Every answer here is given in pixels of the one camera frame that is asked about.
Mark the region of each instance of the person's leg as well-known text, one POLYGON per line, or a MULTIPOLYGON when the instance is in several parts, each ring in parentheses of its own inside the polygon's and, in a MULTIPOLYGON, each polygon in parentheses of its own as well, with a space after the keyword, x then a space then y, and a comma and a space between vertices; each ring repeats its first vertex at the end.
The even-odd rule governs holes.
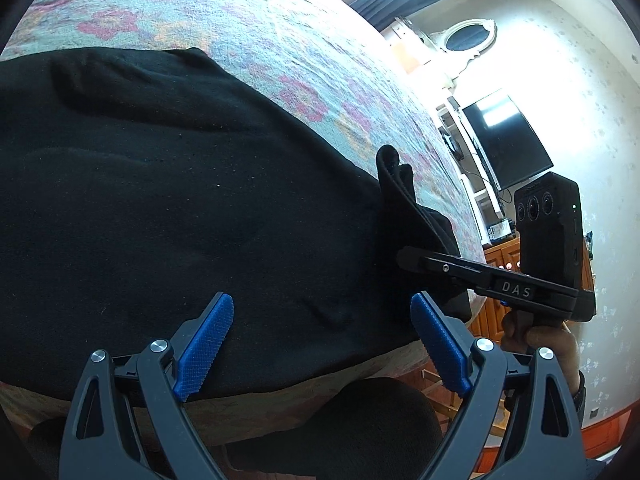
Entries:
POLYGON ((442 440, 424 395, 390 378, 348 384, 300 428, 226 446, 241 470, 318 480, 415 480, 442 440))

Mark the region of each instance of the person's arm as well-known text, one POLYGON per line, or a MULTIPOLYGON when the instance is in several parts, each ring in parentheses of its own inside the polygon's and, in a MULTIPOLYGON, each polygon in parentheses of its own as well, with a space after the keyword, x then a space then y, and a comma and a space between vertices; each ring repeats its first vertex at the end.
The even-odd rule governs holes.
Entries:
POLYGON ((556 354, 562 374, 566 379, 569 391, 574 398, 575 409, 578 413, 578 420, 582 424, 584 418, 585 386, 584 375, 579 370, 580 352, 578 343, 574 335, 563 323, 560 328, 551 326, 534 326, 527 330, 522 336, 516 334, 516 319, 514 311, 509 312, 502 320, 504 336, 500 347, 507 352, 526 353, 527 346, 541 348, 546 346, 551 348, 556 354))

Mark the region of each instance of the tv screen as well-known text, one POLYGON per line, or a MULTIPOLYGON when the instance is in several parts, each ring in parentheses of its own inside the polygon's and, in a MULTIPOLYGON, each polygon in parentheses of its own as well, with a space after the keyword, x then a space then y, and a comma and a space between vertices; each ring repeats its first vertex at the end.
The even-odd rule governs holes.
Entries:
POLYGON ((498 191, 553 167, 538 136, 504 90, 480 99, 463 112, 498 191))

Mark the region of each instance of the floral bedsheet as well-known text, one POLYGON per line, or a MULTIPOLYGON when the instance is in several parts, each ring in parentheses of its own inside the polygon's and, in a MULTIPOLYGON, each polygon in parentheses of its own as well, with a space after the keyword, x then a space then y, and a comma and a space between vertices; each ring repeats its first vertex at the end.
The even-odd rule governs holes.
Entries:
MULTIPOLYGON (((414 168, 418 202, 450 219, 463 257, 484 261, 468 199, 433 121, 383 38, 342 1, 36 0, 0 60, 82 46, 196 46, 373 176, 377 149, 392 144, 414 168)), ((480 306, 481 301, 472 302, 474 313, 480 306)), ((337 382, 327 379, 323 387, 317 380, 312 388, 302 384, 304 395, 300 388, 289 389, 276 402, 281 407, 271 410, 273 421, 282 420, 284 410, 290 425, 299 424, 306 412, 354 378, 410 370, 426 358, 420 345, 411 347, 354 367, 337 382)), ((219 408, 208 405, 204 411, 228 416, 247 411, 242 399, 219 400, 219 408)), ((27 426, 63 413, 67 405, 1 383, 0 402, 11 407, 14 422, 27 426)), ((255 419, 248 421, 238 428, 255 425, 255 419)), ((265 420, 261 433, 269 428, 265 420)), ((207 440, 216 444, 247 436, 255 432, 231 431, 207 440)))

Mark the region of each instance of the camera lens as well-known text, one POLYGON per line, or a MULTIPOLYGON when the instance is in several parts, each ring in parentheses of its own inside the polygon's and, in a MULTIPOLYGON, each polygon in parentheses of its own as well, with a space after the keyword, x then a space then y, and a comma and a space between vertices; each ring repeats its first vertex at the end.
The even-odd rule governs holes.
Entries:
POLYGON ((540 208, 538 206, 538 199, 534 196, 529 198, 529 203, 527 203, 527 210, 529 211, 529 219, 536 220, 538 215, 540 214, 540 208))
POLYGON ((551 196, 551 193, 548 191, 542 197, 542 211, 545 212, 545 215, 551 214, 551 211, 554 208, 554 199, 551 196))

